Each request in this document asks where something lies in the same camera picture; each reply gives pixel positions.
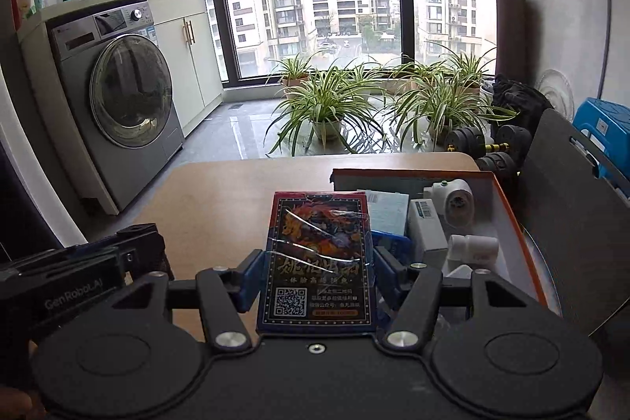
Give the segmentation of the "person left hand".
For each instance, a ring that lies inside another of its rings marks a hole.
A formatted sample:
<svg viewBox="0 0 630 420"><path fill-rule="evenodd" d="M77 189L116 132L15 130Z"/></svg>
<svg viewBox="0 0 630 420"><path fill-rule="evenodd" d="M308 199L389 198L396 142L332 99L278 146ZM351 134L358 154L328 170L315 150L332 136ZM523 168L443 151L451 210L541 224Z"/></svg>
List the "person left hand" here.
<svg viewBox="0 0 630 420"><path fill-rule="evenodd" d="M33 400L28 393L13 388L0 389L0 420L28 419L33 411Z"/></svg>

